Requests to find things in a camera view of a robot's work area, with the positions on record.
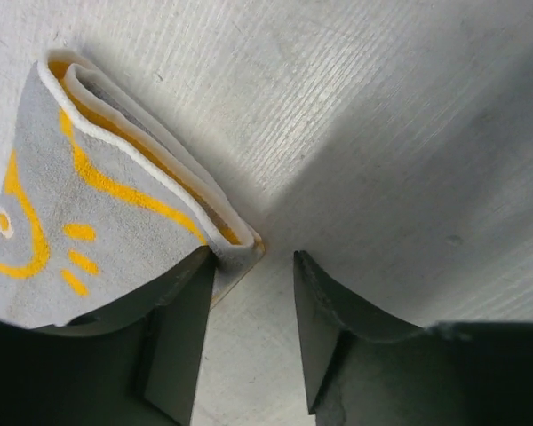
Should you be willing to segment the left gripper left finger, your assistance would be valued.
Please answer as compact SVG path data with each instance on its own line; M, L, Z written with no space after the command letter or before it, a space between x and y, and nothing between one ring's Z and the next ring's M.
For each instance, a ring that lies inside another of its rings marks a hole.
M215 271L201 247L65 326L0 321L0 425L188 425Z

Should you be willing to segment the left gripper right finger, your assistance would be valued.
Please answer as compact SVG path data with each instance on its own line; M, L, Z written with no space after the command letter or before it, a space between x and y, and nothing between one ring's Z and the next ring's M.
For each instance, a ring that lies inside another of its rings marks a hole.
M319 425L533 425L533 322L418 327L305 251L293 282L306 404Z

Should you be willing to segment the yellow patterned towel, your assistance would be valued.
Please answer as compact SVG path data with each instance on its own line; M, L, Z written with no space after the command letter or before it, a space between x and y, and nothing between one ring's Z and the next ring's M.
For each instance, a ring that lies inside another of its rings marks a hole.
M31 68L0 194L0 320L62 325L217 257L219 300L264 255L211 174L97 66L66 49Z

